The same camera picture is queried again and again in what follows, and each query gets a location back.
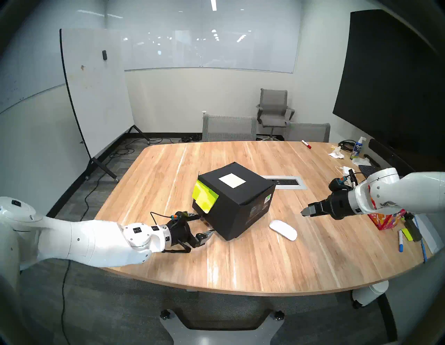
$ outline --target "floor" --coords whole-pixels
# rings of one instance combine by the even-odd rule
[[[145,140],[134,142],[127,146],[135,150],[133,153],[112,159],[108,167],[121,178],[146,146]],[[101,170],[96,170],[57,218],[79,221],[87,209],[84,198],[102,175]],[[102,176],[87,199],[89,210],[84,220],[94,218],[115,185],[111,177]],[[25,319],[41,344],[66,344],[61,331],[61,287],[67,264],[66,260],[45,260],[21,274]],[[65,331],[72,345],[172,344],[158,319],[166,308],[174,310],[187,327],[205,329],[252,329],[261,324],[268,311],[282,310],[286,318],[272,339],[274,345],[380,345],[388,341],[377,302],[355,310],[350,292],[274,298],[187,292],[72,262],[65,283],[65,301]]]

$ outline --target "black monitor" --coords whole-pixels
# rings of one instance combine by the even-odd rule
[[[351,13],[333,113],[374,137],[401,175],[445,171],[445,71],[414,31],[382,10]]]

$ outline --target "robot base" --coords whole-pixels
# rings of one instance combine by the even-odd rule
[[[183,345],[256,345],[270,344],[272,337],[284,322],[282,312],[272,312],[264,322],[249,331],[206,331],[189,329],[172,310],[163,310],[160,322],[173,338],[174,344]]]

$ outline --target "gray office chair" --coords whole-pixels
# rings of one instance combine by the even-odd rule
[[[294,123],[288,122],[284,140],[306,142],[329,142],[331,125],[329,123]]]
[[[204,114],[202,141],[255,141],[256,118],[254,116],[216,116]]]
[[[287,90],[261,89],[261,97],[258,108],[257,121],[263,128],[272,128],[271,134],[263,140],[277,140],[273,137],[274,128],[286,128],[286,121],[290,121],[295,110],[287,106]]]

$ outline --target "magic mouse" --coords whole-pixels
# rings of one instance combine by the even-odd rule
[[[282,222],[281,220],[273,220],[269,224],[269,227],[279,234],[282,234],[287,239],[295,241],[297,239],[297,231],[289,224]]]

